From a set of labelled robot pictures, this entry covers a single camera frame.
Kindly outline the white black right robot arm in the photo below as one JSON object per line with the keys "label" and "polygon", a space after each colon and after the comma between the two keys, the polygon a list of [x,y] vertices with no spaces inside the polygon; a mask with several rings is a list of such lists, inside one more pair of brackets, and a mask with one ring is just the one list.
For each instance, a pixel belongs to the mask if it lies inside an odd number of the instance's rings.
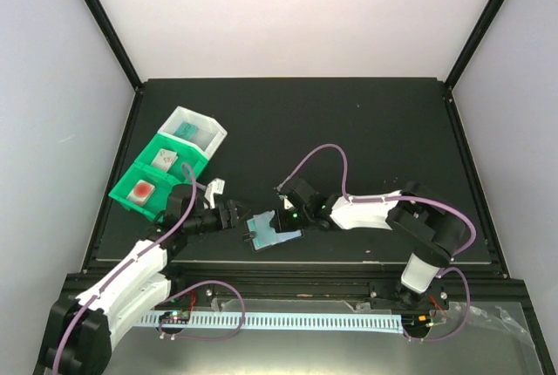
{"label": "white black right robot arm", "polygon": [[434,200],[432,192],[418,183],[387,194],[325,196],[297,177],[278,192],[286,205],[269,219],[277,233],[368,228],[390,231],[405,240],[412,252],[392,293],[373,290],[380,301],[402,309],[418,308],[427,299],[433,279],[442,276],[477,236],[464,213]]}

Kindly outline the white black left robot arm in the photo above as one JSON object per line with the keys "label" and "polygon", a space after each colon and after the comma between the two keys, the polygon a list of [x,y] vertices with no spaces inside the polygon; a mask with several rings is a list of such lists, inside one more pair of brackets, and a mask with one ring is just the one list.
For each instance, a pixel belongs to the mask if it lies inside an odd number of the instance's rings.
{"label": "white black left robot arm", "polygon": [[249,214],[241,203],[223,201],[208,189],[174,187],[147,238],[91,288],[52,305],[36,371],[102,373],[120,340],[148,311],[191,293],[182,276],[168,269],[189,238],[237,228]]}

